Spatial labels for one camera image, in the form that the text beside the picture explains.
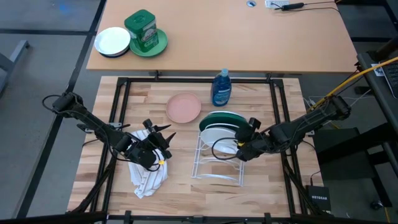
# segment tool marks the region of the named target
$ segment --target dish soap bottle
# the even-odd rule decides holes
[[[228,76],[228,69],[223,68],[211,84],[211,102],[215,106],[224,106],[231,96],[231,79]]]

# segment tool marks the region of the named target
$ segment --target wooden tabletop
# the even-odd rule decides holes
[[[142,58],[131,51],[120,58],[105,58],[93,48],[87,69],[355,71],[356,51],[338,12],[332,9],[282,12],[266,8],[264,0],[256,2],[256,7],[247,7],[246,0],[108,1],[98,32],[124,27],[125,18],[147,9],[156,16],[157,27],[165,31],[169,44],[161,55],[153,58]],[[305,6],[311,7],[336,8],[336,4]]]
[[[96,97],[93,114],[103,121],[109,119],[117,77],[103,77]],[[305,114],[299,80],[284,79],[285,92],[291,119]],[[244,186],[234,185],[229,180],[191,178],[193,158],[198,137],[199,122],[213,110],[229,110],[255,117],[262,123],[261,129],[275,123],[269,85],[234,84],[229,103],[216,108],[210,101],[209,83],[131,83],[125,124],[131,124],[126,131],[143,129],[142,122],[150,118],[153,124],[171,124],[162,131],[164,136],[177,132],[170,143],[172,158],[168,160],[168,179],[153,196],[139,199],[134,194],[127,162],[118,161],[113,180],[109,203],[110,214],[124,214],[131,210],[133,215],[205,215],[218,217],[263,217],[270,212],[273,217],[289,216],[285,182],[282,173],[280,154],[263,154],[246,163]],[[187,124],[173,123],[165,114],[165,104],[174,94],[189,91],[201,100],[201,113],[197,119]],[[279,110],[282,111],[279,94]],[[86,141],[94,139],[88,134]],[[87,144],[82,151],[76,179],[68,209],[75,208],[95,183],[103,144]],[[311,174],[319,171],[314,149],[306,143],[298,147],[298,161],[303,184],[309,183]],[[207,168],[212,174],[235,175],[229,165],[212,163]],[[320,174],[314,175],[314,183],[322,185]],[[297,212],[299,200],[294,188]],[[100,194],[98,209],[101,209],[103,191]]]

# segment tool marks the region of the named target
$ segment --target green canister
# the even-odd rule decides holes
[[[132,41],[142,52],[148,52],[158,43],[155,15],[145,9],[137,11],[124,21]]]

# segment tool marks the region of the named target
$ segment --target white towel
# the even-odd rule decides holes
[[[139,130],[134,131],[131,133],[135,137],[139,138],[140,140],[145,139],[149,132],[148,130]],[[131,182],[138,186],[134,193],[139,197],[142,198],[144,196],[151,196],[155,193],[155,191],[160,187],[163,181],[167,179],[167,161],[164,160],[164,157],[160,150],[155,150],[160,157],[160,160],[164,161],[163,165],[153,165],[150,170],[156,170],[158,167],[159,169],[155,172],[151,172],[143,168],[139,164],[135,164],[129,162],[129,169],[131,175]],[[156,155],[155,164],[159,163],[159,158]]]

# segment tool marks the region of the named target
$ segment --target pink plate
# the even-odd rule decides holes
[[[166,105],[167,116],[176,123],[193,121],[200,113],[201,103],[192,93],[179,93],[172,96]]]

